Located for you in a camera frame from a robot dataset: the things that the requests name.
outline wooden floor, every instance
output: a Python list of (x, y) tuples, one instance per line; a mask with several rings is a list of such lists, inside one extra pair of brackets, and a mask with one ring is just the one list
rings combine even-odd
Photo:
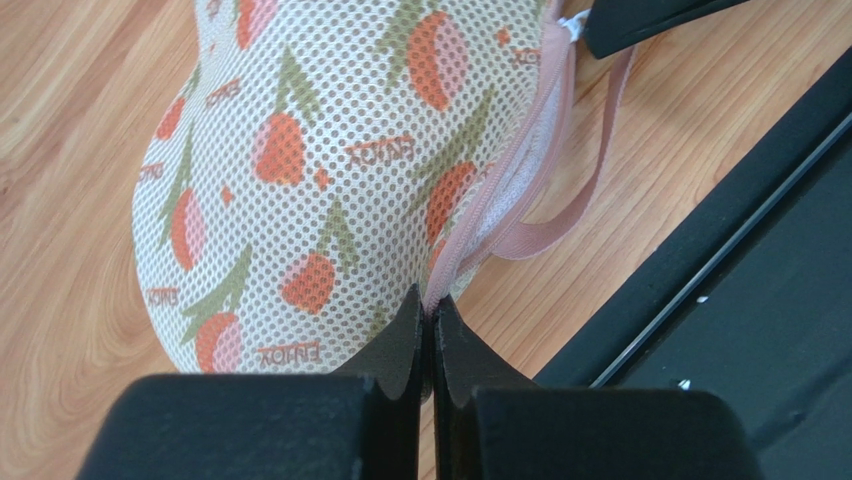
[[(137, 285), (130, 201), (195, 60), (191, 3), (0, 2), (0, 478), (72, 477), (122, 389), (173, 370)], [(646, 42), (590, 213), (535, 260), (489, 260), (466, 320), (534, 375), (852, 45), (850, 25), (852, 2), (752, 0)], [(532, 219), (591, 173), (608, 65), (580, 57), (577, 128)]]

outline pink zipper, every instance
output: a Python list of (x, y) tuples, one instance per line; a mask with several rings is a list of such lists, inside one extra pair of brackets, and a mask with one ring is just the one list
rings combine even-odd
[[(551, 31), (555, 32), (552, 34), (556, 37), (556, 39), (551, 40), (548, 38), (548, 34), (551, 33)], [(559, 42), (561, 45), (561, 48), (556, 49), (556, 55), (558, 55), (557, 68), (549, 72), (544, 82), (539, 82), (539, 84), (544, 85), (544, 88), (536, 94), (535, 103), (533, 104), (530, 113), (527, 115), (523, 128), (515, 136), (511, 147), (503, 153), (503, 156), (497, 163), (497, 168), (502, 168), (503, 170), (499, 172), (499, 175), (494, 175), (486, 181), (485, 185), (482, 187), (483, 190), (477, 195), (479, 198), (473, 202), (473, 204), (468, 208), (468, 211), (464, 213), (456, 230), (447, 239), (447, 244), (435, 263), (435, 268), (429, 278), (426, 294), (424, 295), (423, 306), (426, 309), (427, 315), (431, 314), (435, 307), (437, 307), (438, 301), (440, 301), (441, 297), (449, 289), (450, 284), (454, 281), (453, 277), (458, 273), (458, 267), (462, 261), (461, 257), (464, 255), (468, 247), (465, 239), (469, 240), (473, 235), (477, 234), (477, 229), (481, 223), (482, 215), (484, 214), (485, 209), (492, 203), (494, 193), (500, 183), (500, 179), (507, 174), (505, 170), (508, 168), (508, 164), (520, 149), (524, 139), (526, 139), (532, 128), (539, 121), (539, 117), (544, 109), (546, 100), (550, 97), (550, 94), (553, 92), (553, 89), (556, 87), (556, 84), (560, 80), (562, 74), (564, 74), (565, 65), (568, 61), (568, 54), (572, 45), (571, 32), (561, 27), (555, 20), (548, 20), (545, 22), (545, 33), (543, 37), (544, 42), (542, 45), (543, 52), (541, 59), (543, 65), (546, 65), (546, 62), (550, 60), (549, 58), (545, 58), (544, 43), (555, 41)], [(563, 96), (564, 95), (570, 95), (570, 92), (563, 92)]]

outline mesh laundry bag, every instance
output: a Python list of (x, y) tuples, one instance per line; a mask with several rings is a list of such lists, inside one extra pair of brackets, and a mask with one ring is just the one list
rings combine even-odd
[(519, 223), (572, 103), (577, 31), (557, 3), (197, 0), (199, 62), (133, 199), (177, 367), (328, 372), (412, 283), (431, 310), (488, 254), (564, 233)]

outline orange fruit print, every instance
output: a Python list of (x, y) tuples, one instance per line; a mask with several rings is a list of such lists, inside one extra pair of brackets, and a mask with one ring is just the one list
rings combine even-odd
[(184, 270), (190, 270), (201, 259), (201, 251), (207, 241), (201, 207), (191, 188), (178, 198), (171, 229), (172, 248), (175, 258)]
[(204, 322), (195, 337), (195, 356), (204, 373), (233, 372), (240, 365), (242, 340), (237, 316), (217, 313)]
[(289, 270), (282, 282), (281, 296), (287, 303), (316, 315), (334, 289), (334, 265), (325, 255), (311, 253)]
[(177, 124), (180, 121), (180, 115), (183, 113), (183, 107), (186, 105), (186, 98), (180, 97), (166, 110), (163, 119), (160, 120), (160, 125), (157, 127), (156, 137), (159, 140), (168, 140), (177, 129)]
[(195, 70), (192, 71), (192, 76), (189, 78), (189, 82), (187, 82), (184, 86), (180, 96), (171, 104), (169, 109), (166, 110), (166, 114), (163, 115), (162, 120), (160, 120), (160, 124), (157, 126), (157, 131), (154, 133), (154, 136), (158, 140), (168, 140), (172, 138), (175, 130), (177, 130), (178, 123), (180, 123), (180, 117), (183, 114), (183, 107), (186, 106), (186, 99), (192, 96), (200, 81), (201, 64), (199, 63), (195, 66)]
[(278, 0), (237, 0), (237, 44), (245, 50), (263, 33), (278, 12)]
[(446, 110), (461, 90), (467, 68), (467, 45), (449, 15), (436, 11), (417, 24), (408, 38), (408, 70), (426, 103)]
[(258, 179), (279, 185), (298, 185), (305, 178), (305, 141), (302, 125), (287, 111), (290, 96), (308, 125), (320, 109), (317, 93), (289, 48), (284, 49), (275, 110), (261, 125), (252, 149)]
[(257, 134), (253, 155), (259, 179), (298, 185), (305, 169), (305, 142), (299, 122), (286, 113), (270, 116)]
[(435, 244), (450, 214), (473, 183), (475, 173), (473, 162), (464, 162), (454, 166), (438, 179), (429, 195), (426, 208), (426, 234), (429, 245)]

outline zipper pull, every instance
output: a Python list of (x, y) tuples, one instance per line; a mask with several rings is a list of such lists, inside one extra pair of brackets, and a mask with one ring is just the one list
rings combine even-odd
[(568, 29), (571, 32), (571, 43), (576, 42), (581, 36), (583, 36), (583, 30), (586, 27), (585, 21), (589, 18), (589, 11), (590, 10), (583, 10), (571, 18), (562, 17), (556, 22), (559, 26)]

